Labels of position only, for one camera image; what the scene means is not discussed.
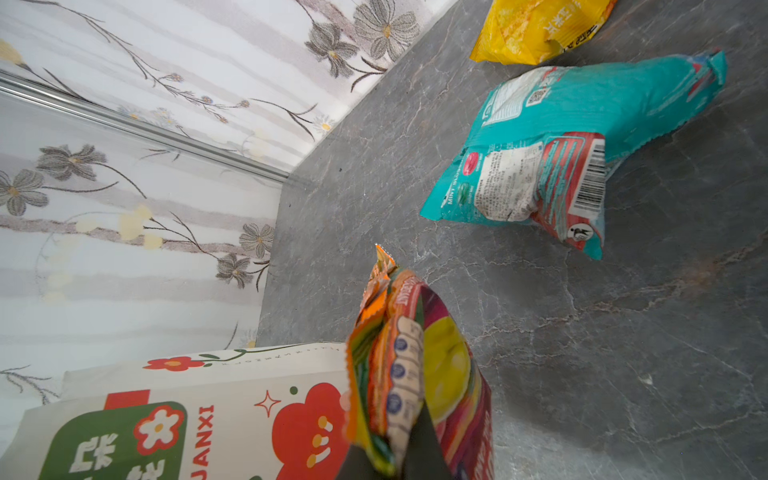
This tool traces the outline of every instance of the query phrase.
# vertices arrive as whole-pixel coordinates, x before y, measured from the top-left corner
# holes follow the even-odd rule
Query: white shopping bag
[[[13,480],[333,480],[349,445],[344,344],[71,372],[0,459]]]

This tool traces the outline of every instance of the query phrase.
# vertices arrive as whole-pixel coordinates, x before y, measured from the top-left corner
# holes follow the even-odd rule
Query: floral wallpaper
[[[0,68],[291,171],[455,0],[0,0]]]
[[[67,370],[254,346],[281,186],[0,95],[0,453]]]

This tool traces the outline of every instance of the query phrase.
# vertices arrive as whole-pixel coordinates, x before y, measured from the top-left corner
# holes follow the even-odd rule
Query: chip bag
[[[398,475],[426,402],[453,478],[493,479],[491,390],[445,305],[376,246],[378,260],[347,340],[347,439]]]
[[[616,0],[494,0],[474,61],[538,65],[576,48],[603,26]]]
[[[541,67],[513,78],[488,96],[421,215],[535,222],[599,260],[605,181],[629,154],[702,111],[726,73],[718,52]]]

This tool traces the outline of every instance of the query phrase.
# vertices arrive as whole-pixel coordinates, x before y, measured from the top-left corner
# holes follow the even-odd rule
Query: barcode
[[[539,88],[537,91],[534,91],[530,97],[528,97],[528,101],[525,102],[525,106],[531,107],[532,105],[540,104],[548,93],[549,88]]]
[[[568,213],[579,217],[596,220],[600,216],[605,198],[605,140],[596,139],[592,143],[586,171],[576,190]]]

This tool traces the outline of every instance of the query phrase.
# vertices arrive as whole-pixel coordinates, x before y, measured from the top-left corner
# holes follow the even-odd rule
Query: qr code
[[[530,97],[528,97],[528,101],[525,102],[526,107],[531,107],[533,105],[540,104],[549,94],[549,88],[539,88],[537,91],[534,91]]]

